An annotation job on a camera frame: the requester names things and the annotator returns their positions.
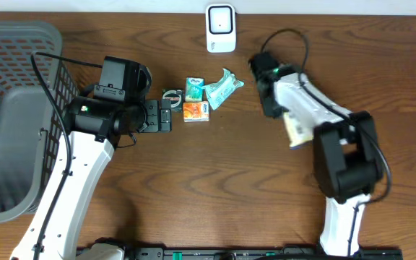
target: wooden table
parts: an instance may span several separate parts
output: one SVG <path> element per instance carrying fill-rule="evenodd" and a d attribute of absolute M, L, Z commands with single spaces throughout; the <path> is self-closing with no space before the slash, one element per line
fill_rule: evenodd
<path fill-rule="evenodd" d="M 318 241 L 325 199 L 312 175 L 311 145 L 289 150 L 283 122 L 262 115 L 247 64 L 270 33 L 294 27 L 310 38 L 307 72 L 315 84 L 340 105 L 374 116 L 394 173 L 391 196 L 365 213 L 360 244 L 398 246 L 405 259 L 416 259 L 416 17 L 238 14 L 237 48 L 226 54 L 207 52 L 202 14 L 0 13 L 0 20 L 52 23 L 69 58 L 102 63 L 112 55 L 147 65 L 154 77 L 149 98 L 184 88 L 186 77 L 216 82 L 223 67 L 245 82 L 210 122 L 184 123 L 174 114 L 170 134 L 140 134 L 137 146 L 116 151 L 79 245 L 100 237 L 168 247 Z M 296 37 L 280 36 L 270 48 L 301 62 Z M 100 76 L 97 69 L 69 69 L 80 87 Z M 0 224 L 0 259 L 31 219 Z"/>

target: white rectangular device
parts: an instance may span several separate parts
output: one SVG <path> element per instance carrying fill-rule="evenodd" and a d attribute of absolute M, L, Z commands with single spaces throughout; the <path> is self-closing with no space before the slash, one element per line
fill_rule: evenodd
<path fill-rule="evenodd" d="M 235 50 L 235 9 L 230 4 L 211 4 L 206 10 L 207 50 L 224 53 Z"/>

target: wooden tabletop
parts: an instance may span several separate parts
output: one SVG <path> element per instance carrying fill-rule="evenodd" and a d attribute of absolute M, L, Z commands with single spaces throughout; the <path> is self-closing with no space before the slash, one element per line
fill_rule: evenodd
<path fill-rule="evenodd" d="M 206 50 L 203 14 L 0 13 L 0 20 L 44 20 L 64 39 L 66 57 L 102 63 L 106 55 L 145 64 L 148 98 L 206 83 L 222 68 L 245 82 L 209 122 L 173 114 L 169 134 L 140 134 L 105 169 L 79 245 L 100 237 L 168 247 L 272 247 L 316 243 L 325 198 L 313 177 L 312 149 L 290 150 L 281 120 L 262 115 L 247 61 L 267 36 L 284 27 L 311 41 L 307 72 L 328 97 L 351 111 L 367 110 L 393 171 L 391 196 L 366 209 L 362 246 L 398 246 L 416 259 L 416 17 L 237 15 L 233 53 Z M 301 42 L 282 35 L 270 48 L 300 63 Z M 69 65 L 83 87 L 100 71 Z M 129 144 L 123 137 L 121 144 Z M 384 189 L 377 186 L 377 194 Z M 32 215 L 0 224 L 0 259 L 8 259 Z"/>

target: orange package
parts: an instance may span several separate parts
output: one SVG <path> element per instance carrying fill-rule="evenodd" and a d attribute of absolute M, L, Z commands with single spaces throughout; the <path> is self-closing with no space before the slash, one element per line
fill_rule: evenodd
<path fill-rule="evenodd" d="M 183 111 L 184 111 L 184 122 L 209 121 L 208 101 L 184 103 Z"/>

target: gray plastic basket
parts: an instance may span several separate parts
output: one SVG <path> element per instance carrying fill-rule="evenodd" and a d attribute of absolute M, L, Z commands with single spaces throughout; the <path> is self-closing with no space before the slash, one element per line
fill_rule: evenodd
<path fill-rule="evenodd" d="M 0 22 L 0 222 L 34 212 L 56 161 L 61 130 L 30 63 L 33 51 L 61 55 L 45 22 Z M 78 95 L 63 62 L 37 56 L 57 105 Z"/>

